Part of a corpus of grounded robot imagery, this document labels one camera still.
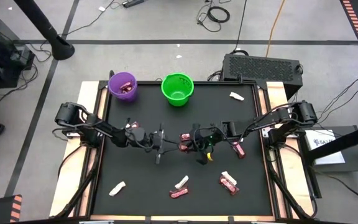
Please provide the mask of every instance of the black tabletop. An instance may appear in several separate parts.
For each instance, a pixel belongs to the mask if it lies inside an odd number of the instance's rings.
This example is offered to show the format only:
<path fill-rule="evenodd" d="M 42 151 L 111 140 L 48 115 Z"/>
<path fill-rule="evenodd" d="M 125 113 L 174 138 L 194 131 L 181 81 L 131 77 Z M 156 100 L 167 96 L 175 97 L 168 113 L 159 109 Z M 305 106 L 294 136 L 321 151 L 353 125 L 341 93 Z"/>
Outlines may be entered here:
<path fill-rule="evenodd" d="M 229 97 L 236 92 L 245 98 Z M 131 104 L 112 98 L 107 121 L 122 127 L 126 118 L 137 121 L 149 133 L 164 123 L 165 133 L 178 140 L 193 123 L 209 127 L 220 121 L 252 119 L 257 116 L 252 85 L 195 85 L 190 101 L 181 108 L 168 104 L 159 85 L 139 85 L 137 100 Z M 202 166 L 194 154 L 173 151 L 154 164 L 155 152 L 139 148 L 118 148 L 106 140 L 99 173 L 93 215 L 272 215 L 267 175 L 258 132 L 241 144 L 245 159 L 238 159 L 226 142 L 215 146 L 213 162 Z M 166 144 L 166 150 L 175 149 Z M 228 171 L 240 191 L 231 196 L 218 184 L 221 172 Z M 169 191 L 188 175 L 190 193 L 177 199 Z M 109 192 L 124 181 L 116 196 Z"/>

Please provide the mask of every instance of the wire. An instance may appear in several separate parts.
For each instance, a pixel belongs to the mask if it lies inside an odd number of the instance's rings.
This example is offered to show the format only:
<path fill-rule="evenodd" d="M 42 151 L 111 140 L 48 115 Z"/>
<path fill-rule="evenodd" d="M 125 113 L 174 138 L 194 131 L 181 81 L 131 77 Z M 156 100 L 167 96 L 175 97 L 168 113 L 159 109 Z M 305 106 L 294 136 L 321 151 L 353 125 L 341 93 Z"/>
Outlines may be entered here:
<path fill-rule="evenodd" d="M 52 56 L 52 53 L 51 53 L 49 50 L 44 50 L 44 49 L 42 49 L 42 45 L 40 46 L 39 49 L 37 49 L 37 48 L 34 47 L 31 43 L 26 43 L 26 44 L 29 44 L 35 51 L 37 51 L 37 52 L 43 52 L 43 53 L 45 53 L 46 55 L 48 55 L 48 57 L 47 57 L 46 59 L 40 60 L 40 59 L 38 58 L 38 56 L 37 56 L 36 54 L 34 54 L 35 59 L 37 59 L 37 61 L 38 61 L 39 63 L 46 62 L 46 61 L 49 60 L 50 57 Z"/>
<path fill-rule="evenodd" d="M 203 26 L 206 30 L 210 31 L 210 32 L 219 32 L 221 29 L 222 29 L 222 23 L 225 23 L 227 22 L 229 19 L 230 19 L 230 13 L 229 11 L 227 11 L 225 8 L 223 7 L 219 7 L 219 6 L 212 6 L 214 4 L 213 0 L 211 0 L 210 3 L 208 4 L 205 4 L 204 6 L 202 6 L 199 11 L 197 12 L 197 15 L 196 15 L 196 21 L 197 21 L 197 24 Z M 208 11 L 207 13 L 205 12 L 201 12 L 204 8 L 208 7 Z M 226 14 L 226 18 L 225 19 L 217 19 L 216 17 L 214 17 L 212 15 L 212 10 L 214 9 L 219 9 L 221 11 L 223 11 L 225 14 Z M 212 22 L 215 22 L 219 25 L 219 28 L 217 30 L 211 30 L 209 28 L 207 28 L 205 25 L 204 25 L 204 21 L 205 19 L 208 18 L 210 19 Z"/>
<path fill-rule="evenodd" d="M 325 117 L 325 118 L 324 118 L 322 121 L 320 121 L 318 124 L 321 124 L 322 122 L 324 122 L 325 120 L 327 120 L 328 116 L 329 116 L 332 112 L 334 112 L 334 111 L 338 110 L 339 108 L 345 106 L 348 102 L 350 102 L 350 101 L 356 96 L 357 93 L 358 93 L 358 90 L 353 94 L 353 96 L 352 96 L 349 100 L 347 100 L 347 101 L 346 101 L 345 103 L 343 103 L 341 106 L 338 106 L 337 108 L 331 110 L 331 111 L 327 114 L 327 117 Z"/>
<path fill-rule="evenodd" d="M 119 2 L 113 2 L 113 4 L 118 4 L 118 6 L 112 7 L 112 5 L 110 5 L 111 9 L 117 9 L 118 7 L 122 6 L 122 3 L 119 3 Z"/>
<path fill-rule="evenodd" d="M 13 41 L 11 38 L 9 38 L 7 35 L 3 34 L 1 31 L 0 31 L 0 34 L 1 34 L 2 36 L 4 36 L 5 38 L 7 38 L 9 41 L 11 41 L 11 44 L 14 45 L 14 41 Z M 25 43 L 25 44 L 29 44 L 34 50 L 36 50 L 36 51 L 38 51 L 38 52 L 44 52 L 45 54 L 48 55 L 48 57 L 47 57 L 45 60 L 39 60 L 38 56 L 37 56 L 36 54 L 34 54 L 35 58 L 36 58 L 37 61 L 40 62 L 40 63 L 46 62 L 46 61 L 50 58 L 50 56 L 52 55 L 52 53 L 51 53 L 49 50 L 44 50 L 44 49 L 42 49 L 43 44 L 40 46 L 40 49 L 36 49 L 36 48 L 35 48 L 32 44 L 30 44 L 30 43 Z M 18 56 L 24 58 L 26 61 L 29 60 L 28 58 L 24 57 L 24 56 L 21 55 L 19 52 L 17 52 L 17 49 L 16 49 L 16 48 L 15 48 L 15 52 L 18 54 Z"/>
<path fill-rule="evenodd" d="M 218 76 L 220 79 L 221 78 L 221 75 L 222 75 L 222 70 L 219 70 L 219 71 L 216 71 L 214 72 L 212 75 L 210 75 L 208 78 L 207 78 L 207 81 L 211 81 L 213 78 L 215 78 L 216 76 Z"/>
<path fill-rule="evenodd" d="M 241 17 L 241 22 L 240 22 L 239 35 L 237 36 L 237 42 L 236 42 L 236 46 L 234 47 L 234 50 L 236 50 L 237 46 L 239 45 L 241 29 L 242 29 L 242 23 L 244 22 L 244 16 L 245 16 L 245 13 L 246 13 L 246 6 L 247 6 L 247 0 L 245 1 L 244 8 L 242 9 L 242 17 Z"/>
<path fill-rule="evenodd" d="M 270 43 L 272 41 L 272 36 L 273 36 L 273 31 L 274 31 L 274 27 L 276 26 L 276 23 L 277 23 L 277 20 L 278 20 L 278 17 L 280 16 L 280 13 L 281 13 L 281 10 L 283 9 L 283 6 L 284 6 L 284 3 L 285 3 L 285 0 L 283 0 L 281 2 L 281 5 L 280 5 L 280 9 L 278 10 L 278 13 L 277 13 L 277 16 L 274 20 L 274 23 L 273 23 L 273 26 L 272 26 L 272 30 L 270 31 L 270 36 L 268 38 L 268 44 L 267 44 L 267 50 L 266 50 L 266 56 L 269 54 L 269 49 L 270 49 Z"/>
<path fill-rule="evenodd" d="M 336 96 L 335 98 L 333 98 L 331 100 L 331 102 L 328 103 L 328 105 L 325 107 L 325 109 L 323 111 L 319 111 L 321 113 L 320 117 L 318 119 L 320 119 L 323 114 L 325 112 L 327 112 L 329 109 L 331 109 L 331 107 L 338 101 L 338 99 L 340 99 L 341 96 L 343 96 L 349 89 L 350 87 L 352 87 L 356 82 L 358 82 L 358 78 L 356 78 L 356 80 L 354 80 L 349 86 L 347 86 L 340 94 L 338 94 L 338 96 Z"/>
<path fill-rule="evenodd" d="M 55 136 L 55 138 L 59 138 L 62 141 L 68 141 L 67 139 L 62 138 L 55 133 L 56 131 L 62 131 L 62 130 L 68 130 L 68 129 L 70 129 L 70 128 L 55 128 L 52 130 L 52 134 Z"/>
<path fill-rule="evenodd" d="M 110 7 L 110 6 L 113 4 L 114 1 L 115 1 L 115 0 L 112 0 L 112 1 L 109 3 L 109 5 L 108 5 L 107 7 L 105 7 L 105 8 L 107 9 L 108 7 Z M 92 26 L 92 24 L 94 24 L 94 23 L 103 15 L 104 12 L 106 12 L 106 10 L 101 11 L 100 14 L 97 16 L 97 18 L 96 18 L 94 21 L 92 21 L 90 24 L 85 25 L 85 26 L 81 26 L 81 27 L 79 27 L 79 28 L 77 28 L 77 29 L 75 29 L 75 30 L 73 30 L 73 31 L 68 32 L 67 34 L 62 34 L 62 36 L 63 36 L 63 35 L 67 36 L 68 34 L 72 34 L 72 33 L 76 32 L 76 31 L 78 31 L 78 30 L 80 30 L 80 29 L 84 29 L 85 27 Z"/>
<path fill-rule="evenodd" d="M 296 150 L 294 147 L 284 144 L 285 147 L 291 149 L 291 151 L 295 152 L 296 154 L 298 154 L 298 156 L 301 156 L 300 152 L 298 150 Z"/>
<path fill-rule="evenodd" d="M 328 175 L 328 174 L 325 174 L 325 173 L 323 173 L 323 172 L 320 172 L 320 171 L 318 171 L 318 170 L 316 170 L 314 167 L 312 167 L 312 166 L 310 166 L 310 168 L 311 168 L 311 170 L 313 170 L 315 173 L 317 173 L 317 174 L 320 174 L 320 175 L 323 175 L 323 176 L 325 176 L 325 177 L 329 177 L 329 178 L 331 178 L 331 179 L 334 179 L 334 180 L 336 180 L 336 181 L 338 181 L 339 183 L 341 183 L 343 186 L 345 186 L 345 188 L 347 188 L 348 190 L 350 190 L 352 193 L 354 193 L 356 196 L 358 196 L 358 193 L 355 191 L 355 190 L 353 190 L 353 189 L 351 189 L 347 184 L 345 184 L 345 182 L 343 182 L 341 179 L 339 179 L 339 178 L 337 178 L 337 177 L 334 177 L 334 176 L 331 176 L 331 175 Z"/>
<path fill-rule="evenodd" d="M 59 166 L 59 170 L 58 170 L 58 172 L 57 172 L 57 179 L 59 179 L 60 171 L 61 171 L 61 169 L 62 169 L 64 163 L 66 162 L 66 160 L 67 160 L 68 158 L 70 158 L 70 157 L 71 157 L 74 153 L 76 153 L 78 150 L 80 150 L 83 146 L 87 146 L 87 144 L 80 144 L 76 149 L 74 149 L 71 153 L 69 153 L 69 155 L 67 155 L 67 156 L 63 159 L 62 163 L 61 163 L 60 166 Z"/>
<path fill-rule="evenodd" d="M 33 65 L 31 65 L 31 67 L 32 67 L 32 68 L 35 68 L 35 71 L 34 71 L 34 73 L 32 74 L 32 76 L 31 76 L 29 79 L 24 78 L 23 72 L 24 72 L 25 69 L 23 69 L 23 71 L 21 71 L 21 76 L 22 76 L 22 79 L 24 80 L 24 84 L 21 85 L 21 86 L 19 86 L 19 87 L 17 87 L 17 88 L 15 88 L 15 89 L 13 89 L 13 90 L 8 91 L 8 92 L 5 93 L 5 94 L 0 94 L 0 96 L 2 96 L 2 97 L 0 97 L 0 102 L 1 102 L 1 100 L 3 100 L 5 97 L 7 97 L 8 95 L 10 95 L 11 93 L 13 93 L 13 92 L 15 92 L 15 91 L 25 90 L 25 89 L 28 87 L 28 84 L 29 84 L 30 82 L 34 81 L 34 80 L 38 77 L 38 68 L 37 68 L 37 66 L 35 66 L 35 65 L 33 64 Z"/>

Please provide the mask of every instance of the wooden board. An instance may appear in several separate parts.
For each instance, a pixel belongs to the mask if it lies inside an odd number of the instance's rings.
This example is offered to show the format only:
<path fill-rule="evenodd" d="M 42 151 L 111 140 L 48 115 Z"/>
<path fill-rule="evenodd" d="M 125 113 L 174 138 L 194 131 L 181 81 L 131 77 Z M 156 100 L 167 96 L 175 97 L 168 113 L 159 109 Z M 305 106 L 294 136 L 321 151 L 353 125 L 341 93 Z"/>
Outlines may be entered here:
<path fill-rule="evenodd" d="M 288 103 L 282 82 L 267 82 L 267 93 L 271 108 Z M 287 138 L 286 144 L 299 151 L 296 139 Z M 298 154 L 286 148 L 280 150 L 280 155 L 287 189 L 307 214 L 313 214 L 313 206 L 301 158 Z M 292 215 L 293 218 L 298 218 L 293 210 Z"/>
<path fill-rule="evenodd" d="M 93 111 L 94 102 L 98 93 L 99 82 L 83 82 L 81 84 L 78 104 L 85 106 L 86 110 Z M 80 138 L 69 139 L 64 157 L 69 155 L 80 145 Z M 61 212 L 70 201 L 80 185 L 81 171 L 84 163 L 86 148 L 82 147 L 74 153 L 62 167 L 57 181 L 55 196 L 53 197 L 50 216 Z"/>
<path fill-rule="evenodd" d="M 260 101 L 260 107 L 262 109 L 262 114 L 265 114 L 267 112 L 267 107 L 266 107 L 266 101 L 265 101 L 265 94 L 264 91 L 262 89 L 258 90 L 258 94 L 259 94 L 259 101 Z M 270 152 L 270 157 L 274 158 L 274 152 Z M 277 172 L 277 163 L 276 162 L 272 162 L 273 164 L 273 168 L 274 170 Z M 283 194 L 281 193 L 280 189 L 278 188 L 277 184 L 274 184 L 275 186 L 275 190 L 276 190 L 276 197 L 277 197 L 277 203 L 278 203 L 278 211 L 280 212 L 280 217 L 281 218 L 286 218 L 287 217 L 287 213 L 285 212 L 285 206 L 284 206 L 284 197 Z"/>

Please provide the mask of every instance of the white object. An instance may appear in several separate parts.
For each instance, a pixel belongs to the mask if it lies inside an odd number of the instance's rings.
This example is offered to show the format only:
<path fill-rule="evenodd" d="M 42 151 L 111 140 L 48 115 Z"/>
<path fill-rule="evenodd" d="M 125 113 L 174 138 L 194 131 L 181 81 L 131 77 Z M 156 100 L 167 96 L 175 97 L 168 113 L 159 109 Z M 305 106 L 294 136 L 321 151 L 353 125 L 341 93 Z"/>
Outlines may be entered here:
<path fill-rule="evenodd" d="M 117 186 L 115 188 L 113 188 L 110 191 L 109 195 L 113 197 L 114 195 L 116 195 L 125 186 L 126 186 L 125 182 L 121 181 L 119 184 L 117 184 Z"/>
<path fill-rule="evenodd" d="M 223 175 L 227 180 L 229 180 L 232 184 L 234 184 L 234 185 L 237 184 L 237 181 L 234 180 L 234 178 L 231 177 L 231 176 L 229 175 L 229 173 L 227 173 L 227 171 L 222 172 L 222 175 Z"/>
<path fill-rule="evenodd" d="M 327 144 L 335 140 L 335 135 L 332 130 L 307 130 L 306 139 L 308 141 L 309 150 L 316 149 L 324 144 Z M 316 165 L 323 164 L 342 164 L 345 163 L 341 152 L 336 152 L 334 154 L 316 159 L 314 161 Z"/>
<path fill-rule="evenodd" d="M 178 190 L 181 189 L 187 180 L 189 180 L 189 177 L 186 175 L 178 184 L 175 185 L 175 188 Z"/>
<path fill-rule="evenodd" d="M 231 93 L 230 93 L 230 96 L 233 97 L 233 98 L 236 99 L 236 100 L 244 101 L 244 97 L 238 95 L 237 93 L 231 92 Z"/>

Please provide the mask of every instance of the metal frame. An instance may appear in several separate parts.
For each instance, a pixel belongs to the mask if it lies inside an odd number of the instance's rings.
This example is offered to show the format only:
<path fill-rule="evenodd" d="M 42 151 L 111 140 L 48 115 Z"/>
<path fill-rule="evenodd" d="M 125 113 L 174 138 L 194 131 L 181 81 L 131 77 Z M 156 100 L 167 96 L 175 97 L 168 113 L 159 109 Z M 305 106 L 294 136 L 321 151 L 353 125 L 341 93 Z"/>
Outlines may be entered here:
<path fill-rule="evenodd" d="M 156 81 L 138 81 L 138 84 L 140 85 L 159 85 L 161 82 L 156 82 Z M 100 96 L 101 96 L 101 91 L 102 89 L 108 84 L 108 81 L 100 81 L 99 82 L 99 88 L 98 88 L 98 99 L 100 99 Z M 253 82 L 253 81 L 243 81 L 242 83 L 239 83 L 239 82 L 236 82 L 236 81 L 233 81 L 233 82 L 207 82 L 207 81 L 201 81 L 201 82 L 195 82 L 195 84 L 197 85 L 252 85 L 252 88 L 253 88 L 253 92 L 254 92 L 254 99 L 255 99 L 255 107 L 256 107 L 256 113 L 257 114 L 262 114 L 262 109 L 261 109 L 261 104 L 260 104 L 260 100 L 259 100 L 259 93 L 258 93 L 258 88 L 257 88 L 257 85 L 256 85 L 256 82 Z M 99 110 L 99 107 L 100 107 L 100 104 L 99 104 L 100 100 L 97 101 L 95 103 L 95 111 L 98 111 Z M 105 102 L 105 106 L 104 106 L 104 112 L 103 112 L 103 119 L 106 119 L 107 117 L 107 114 L 108 114 L 108 111 L 109 111 L 109 108 L 110 108 L 110 102 L 111 102 L 111 96 L 110 94 L 107 95 L 107 98 L 106 98 L 106 102 Z M 270 108 L 270 105 L 268 103 L 269 101 L 266 101 L 266 104 L 268 106 L 268 108 Z M 264 142 L 261 142 L 261 144 L 263 145 L 263 147 L 265 148 L 266 145 Z M 101 145 L 100 148 L 96 149 L 98 150 L 96 152 L 96 154 L 98 153 L 103 153 L 103 144 Z M 101 163 L 103 161 L 103 155 L 100 154 L 100 159 L 98 161 L 98 170 L 97 170 L 97 173 L 99 174 L 99 169 L 101 167 Z M 282 181 L 283 183 L 285 183 L 285 178 L 284 178 L 284 174 L 283 174 L 283 169 L 282 169 L 282 163 L 281 163 L 281 157 L 279 156 L 279 158 L 277 159 L 277 161 L 280 161 L 280 165 L 278 165 L 279 168 L 279 175 L 280 177 L 282 177 Z M 84 167 L 88 167 L 88 163 L 89 161 L 85 161 L 84 163 Z M 89 190 L 89 197 L 88 197 L 88 204 L 86 205 L 86 216 L 90 216 L 91 215 L 91 212 L 93 210 L 93 205 L 94 205 L 94 200 L 95 200 L 95 194 L 96 194 L 96 189 L 97 189 L 97 184 L 99 182 L 99 177 L 98 177 L 98 174 L 96 176 L 96 178 L 94 180 L 91 181 L 91 188 Z M 269 190 L 270 192 L 272 193 L 272 212 L 273 212 L 273 216 L 277 219 L 277 218 L 281 218 L 280 217 L 280 212 L 279 212 L 279 209 L 278 209 L 278 202 L 277 202 L 277 193 L 275 191 L 275 182 L 273 181 L 273 179 L 271 178 L 271 176 L 269 175 L 269 172 L 268 170 L 266 170 L 266 174 L 267 174 L 267 180 L 268 180 L 268 183 L 269 183 Z M 287 217 L 292 217 L 291 215 L 291 209 L 290 209 L 290 206 L 288 205 L 288 202 L 285 200 L 285 208 L 286 208 L 286 213 L 287 213 Z"/>
<path fill-rule="evenodd" d="M 313 166 L 313 162 L 315 159 L 322 158 L 324 156 L 328 156 L 331 154 L 334 154 L 336 152 L 348 149 L 352 146 L 358 145 L 358 128 L 357 126 L 354 126 L 355 131 L 343 135 L 340 138 L 335 139 L 334 141 L 331 141 L 327 144 L 324 144 L 316 149 L 313 149 L 312 151 L 308 150 L 308 145 L 306 143 L 305 138 L 301 138 L 301 148 L 302 148 L 302 154 L 305 158 L 304 168 L 306 169 L 308 173 L 309 180 L 311 182 L 311 186 L 313 189 L 314 194 L 316 197 L 321 198 L 321 192 L 318 187 L 318 182 L 316 175 L 314 171 L 311 169 L 311 166 Z"/>

